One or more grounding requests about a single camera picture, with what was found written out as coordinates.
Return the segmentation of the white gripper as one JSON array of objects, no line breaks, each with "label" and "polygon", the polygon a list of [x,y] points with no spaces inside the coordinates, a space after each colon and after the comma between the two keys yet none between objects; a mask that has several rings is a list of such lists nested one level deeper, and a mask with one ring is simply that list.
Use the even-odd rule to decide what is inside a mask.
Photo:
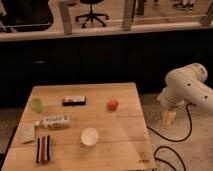
[{"label": "white gripper", "polygon": [[[161,91],[157,100],[163,108],[177,108],[184,104],[184,99],[169,87],[165,87]],[[175,111],[165,110],[162,112],[162,122],[165,126],[171,125],[175,117]]]}]

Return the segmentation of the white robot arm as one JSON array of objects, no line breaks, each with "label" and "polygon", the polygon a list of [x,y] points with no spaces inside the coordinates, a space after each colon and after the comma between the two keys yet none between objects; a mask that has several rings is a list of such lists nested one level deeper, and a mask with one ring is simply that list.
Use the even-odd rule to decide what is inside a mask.
[{"label": "white robot arm", "polygon": [[185,65],[166,74],[166,86],[157,97],[162,106],[162,120],[165,125],[174,120],[174,109],[185,101],[213,115],[213,88],[204,84],[207,77],[207,69],[200,63]]}]

